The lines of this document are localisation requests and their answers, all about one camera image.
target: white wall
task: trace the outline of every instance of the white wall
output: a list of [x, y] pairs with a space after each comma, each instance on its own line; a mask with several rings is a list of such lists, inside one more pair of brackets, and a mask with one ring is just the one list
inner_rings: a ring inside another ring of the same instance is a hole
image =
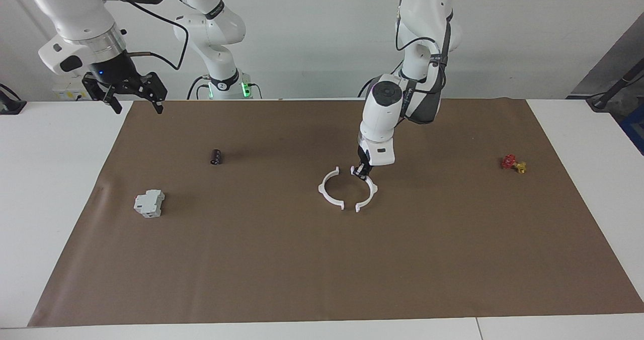
[[[231, 47], [237, 65], [265, 97], [351, 97], [402, 58], [393, 46], [398, 0], [224, 1], [248, 27], [244, 42]], [[181, 44], [170, 26], [125, 3], [107, 5], [129, 31], [131, 51], [177, 60]], [[166, 17], [187, 11], [175, 0], [151, 8]], [[644, 0], [456, 0], [465, 35], [450, 56], [445, 96], [563, 99], [642, 11]], [[42, 21], [41, 13], [34, 15]], [[10, 27], [3, 26], [3, 41], [15, 25]], [[37, 57], [18, 60], [34, 65]], [[5, 61], [2, 70], [14, 64]], [[153, 58], [136, 63], [142, 73], [161, 75], [168, 99], [183, 99], [192, 79], [205, 72], [192, 52], [181, 72]]]
[[36, 11], [30, 0], [0, 0], [0, 82], [22, 99], [51, 99], [53, 74], [40, 61], [38, 49], [53, 35], [53, 26], [50, 31], [39, 27], [25, 4]]

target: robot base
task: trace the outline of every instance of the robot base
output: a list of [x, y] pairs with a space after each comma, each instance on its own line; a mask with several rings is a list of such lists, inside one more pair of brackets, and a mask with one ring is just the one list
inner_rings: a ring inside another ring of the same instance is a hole
[[239, 79], [235, 84], [233, 84], [229, 90], [221, 91], [219, 90], [214, 83], [209, 83], [210, 92], [212, 96], [211, 100], [249, 100], [253, 98], [253, 91], [249, 84], [251, 83], [251, 77], [243, 73], [241, 74], [241, 79]]

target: black stand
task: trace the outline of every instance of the black stand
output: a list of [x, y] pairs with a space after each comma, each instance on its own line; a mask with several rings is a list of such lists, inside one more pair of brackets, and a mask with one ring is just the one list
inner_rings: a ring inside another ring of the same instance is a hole
[[591, 109], [596, 113], [601, 112], [606, 108], [606, 104], [612, 99], [619, 91], [626, 87], [637, 75], [644, 70], [644, 58], [642, 58], [630, 71], [617, 81], [602, 97], [598, 99], [586, 99], [586, 102], [591, 106]]
[[26, 101], [14, 101], [9, 99], [9, 97], [2, 91], [0, 91], [0, 102], [2, 103], [0, 115], [18, 115], [27, 104]]

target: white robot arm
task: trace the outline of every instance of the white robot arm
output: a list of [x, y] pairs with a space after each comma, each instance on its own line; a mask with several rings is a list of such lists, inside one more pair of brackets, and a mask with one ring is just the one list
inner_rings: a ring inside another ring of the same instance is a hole
[[357, 177], [365, 180], [374, 166], [395, 162], [393, 132], [402, 120], [428, 124], [437, 115], [448, 52], [461, 38], [451, 7], [452, 0], [400, 0], [396, 49], [405, 51], [405, 59], [400, 70], [373, 79], [367, 90]]
[[[177, 18], [190, 33], [189, 46], [198, 53], [208, 69], [214, 99], [251, 99], [250, 77], [235, 66], [230, 50], [223, 45], [241, 42], [246, 35], [242, 19], [223, 0], [185, 0], [199, 11]], [[175, 27], [175, 35], [184, 39]]]
[[[53, 22], [57, 35], [39, 55], [56, 74], [85, 68], [83, 79], [90, 95], [121, 111], [115, 93], [133, 94], [152, 102], [163, 111], [168, 91], [156, 73], [140, 75], [126, 51], [122, 31], [106, 10], [106, 0], [34, 0]], [[157, 4], [163, 0], [122, 0]], [[105, 93], [101, 86], [108, 88]]]
[[[140, 75], [132, 56], [150, 56], [150, 52], [128, 53], [123, 38], [105, 1], [124, 1], [156, 5], [163, 0], [34, 0], [54, 23], [57, 35], [45, 44], [39, 55], [55, 74], [89, 70], [83, 84], [94, 100], [103, 100], [115, 112], [121, 105], [114, 94], [132, 94], [152, 102], [157, 113], [163, 111], [168, 90], [158, 75]], [[189, 32], [189, 45], [205, 61], [216, 99], [251, 97], [249, 77], [235, 67], [232, 54], [224, 44], [241, 42], [246, 34], [244, 22], [225, 7], [222, 0], [186, 0], [198, 14], [177, 18]], [[177, 37], [184, 32], [175, 26]]]

